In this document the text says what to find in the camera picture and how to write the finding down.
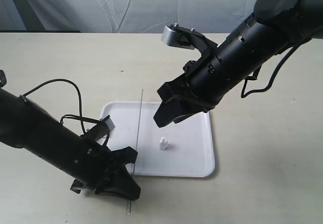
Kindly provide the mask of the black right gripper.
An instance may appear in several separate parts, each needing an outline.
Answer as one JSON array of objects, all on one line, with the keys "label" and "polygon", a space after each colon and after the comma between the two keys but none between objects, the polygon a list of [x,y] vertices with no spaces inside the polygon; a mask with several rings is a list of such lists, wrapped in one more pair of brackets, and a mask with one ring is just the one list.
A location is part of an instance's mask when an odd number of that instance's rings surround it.
[{"label": "black right gripper", "polygon": [[216,54],[201,56],[184,66],[176,81],[165,82],[157,93],[161,104],[153,119],[159,128],[215,108],[227,93],[227,60]]}]

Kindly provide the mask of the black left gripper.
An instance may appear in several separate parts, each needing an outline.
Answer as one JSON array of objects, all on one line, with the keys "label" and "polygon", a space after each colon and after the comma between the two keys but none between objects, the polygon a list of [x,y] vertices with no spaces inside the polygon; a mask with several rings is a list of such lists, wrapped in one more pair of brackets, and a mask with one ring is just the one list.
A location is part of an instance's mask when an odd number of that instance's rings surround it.
[{"label": "black left gripper", "polygon": [[76,138],[70,141],[70,175],[95,195],[137,200],[141,188],[124,167],[135,163],[137,155],[130,146],[111,151],[95,141]]}]

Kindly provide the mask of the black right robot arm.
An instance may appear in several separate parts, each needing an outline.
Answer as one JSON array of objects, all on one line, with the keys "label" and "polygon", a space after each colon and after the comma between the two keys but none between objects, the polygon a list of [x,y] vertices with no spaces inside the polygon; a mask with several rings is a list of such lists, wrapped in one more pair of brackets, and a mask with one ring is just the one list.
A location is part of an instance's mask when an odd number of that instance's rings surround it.
[{"label": "black right robot arm", "polygon": [[283,52],[289,57],[313,38],[322,38],[322,0],[256,0],[253,12],[220,44],[194,29],[166,26],[164,44],[196,49],[201,56],[158,89],[156,125],[162,128],[214,109],[237,84],[255,80],[268,59]]}]

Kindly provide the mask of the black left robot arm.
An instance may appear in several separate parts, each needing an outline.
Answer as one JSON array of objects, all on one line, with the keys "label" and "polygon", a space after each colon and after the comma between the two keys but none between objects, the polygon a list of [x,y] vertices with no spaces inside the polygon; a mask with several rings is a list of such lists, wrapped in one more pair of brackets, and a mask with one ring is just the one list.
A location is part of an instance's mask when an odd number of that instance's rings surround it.
[{"label": "black left robot arm", "polygon": [[141,189],[126,169],[137,151],[131,147],[110,150],[107,146],[115,125],[110,117],[101,120],[69,115],[80,123],[93,124],[77,135],[57,121],[26,94],[15,96],[1,90],[1,142],[26,149],[66,174],[74,181],[71,190],[93,191],[137,200]]}]

